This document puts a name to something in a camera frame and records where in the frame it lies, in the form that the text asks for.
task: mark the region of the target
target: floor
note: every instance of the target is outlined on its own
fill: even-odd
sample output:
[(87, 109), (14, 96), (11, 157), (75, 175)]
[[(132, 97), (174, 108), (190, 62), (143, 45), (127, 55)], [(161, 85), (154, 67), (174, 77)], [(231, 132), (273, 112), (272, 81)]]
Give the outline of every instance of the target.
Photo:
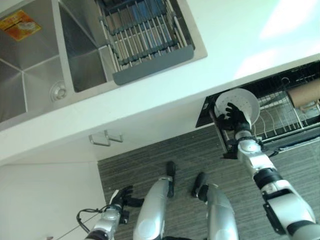
[[(274, 233), (263, 209), (258, 188), (237, 160), (221, 159), (223, 150), (214, 126), (177, 136), (98, 163), (108, 202), (115, 189), (134, 186), (134, 197), (143, 198), (165, 163), (177, 166), (175, 196), (167, 204), (165, 236), (202, 240), (207, 236), (206, 205), (190, 196), (195, 177), (208, 173), (210, 183), (229, 197), (240, 240), (287, 240)], [(272, 158), (281, 175), (311, 205), (320, 220), (320, 144), (296, 148)], [(132, 240), (139, 209), (128, 208), (128, 225), (121, 225), (115, 239)]]

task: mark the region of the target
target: metal handle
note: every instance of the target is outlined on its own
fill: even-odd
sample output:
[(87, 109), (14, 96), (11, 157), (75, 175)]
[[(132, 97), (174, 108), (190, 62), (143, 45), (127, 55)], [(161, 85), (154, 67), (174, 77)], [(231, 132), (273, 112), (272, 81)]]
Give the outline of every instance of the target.
[(103, 147), (110, 147), (111, 146), (111, 142), (110, 141), (114, 141), (114, 142), (118, 142), (118, 143), (123, 143), (124, 142), (124, 139), (123, 139), (121, 134), (119, 135), (119, 139), (117, 139), (117, 138), (110, 137), (108, 135), (108, 131), (105, 130), (104, 131), (104, 136), (105, 136), (105, 139), (106, 139), (106, 143), (101, 143), (101, 142), (94, 141), (94, 138), (93, 138), (92, 134), (89, 135), (89, 141), (93, 145), (103, 146)]

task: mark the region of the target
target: sink drain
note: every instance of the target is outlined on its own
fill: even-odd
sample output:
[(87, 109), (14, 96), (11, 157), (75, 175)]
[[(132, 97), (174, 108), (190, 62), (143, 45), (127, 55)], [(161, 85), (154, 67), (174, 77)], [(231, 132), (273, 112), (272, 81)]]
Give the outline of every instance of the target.
[(55, 102), (67, 96), (66, 85), (63, 81), (56, 82), (50, 90), (51, 101)]

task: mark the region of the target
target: cabinet door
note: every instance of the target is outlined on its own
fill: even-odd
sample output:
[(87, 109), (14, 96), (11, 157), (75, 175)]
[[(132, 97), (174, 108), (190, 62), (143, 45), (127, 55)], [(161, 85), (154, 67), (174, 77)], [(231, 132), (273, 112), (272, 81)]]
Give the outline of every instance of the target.
[[(43, 148), (37, 154), (24, 157), (13, 164), (96, 162), (110, 158), (196, 130), (202, 105), (203, 99), (197, 99), (175, 108), (166, 106), (163, 110), (152, 109), (119, 119), (82, 133), (78, 139)], [(96, 142), (107, 143), (104, 130), (112, 138), (118, 139), (122, 135), (123, 142), (110, 141), (110, 146), (91, 144), (89, 135)]]
[(55, 240), (78, 225), (80, 210), (106, 205), (95, 162), (5, 165), (0, 192), (1, 240)]

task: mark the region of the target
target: dishwasher drawer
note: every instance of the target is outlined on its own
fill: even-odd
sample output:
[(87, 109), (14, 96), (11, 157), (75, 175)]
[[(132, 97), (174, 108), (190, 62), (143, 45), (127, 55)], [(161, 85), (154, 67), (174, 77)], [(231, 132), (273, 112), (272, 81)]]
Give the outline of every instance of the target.
[[(306, 111), (294, 108), (288, 90), (317, 81), (320, 61), (308, 63), (278, 74), (239, 86), (252, 92), (260, 105), (260, 115), (252, 125), (252, 134), (263, 143), (264, 150), (280, 152), (289, 147), (320, 139), (320, 105), (311, 103)], [(221, 94), (205, 99), (196, 127), (215, 121), (210, 109)], [(231, 149), (233, 131), (217, 129), (225, 150)]]

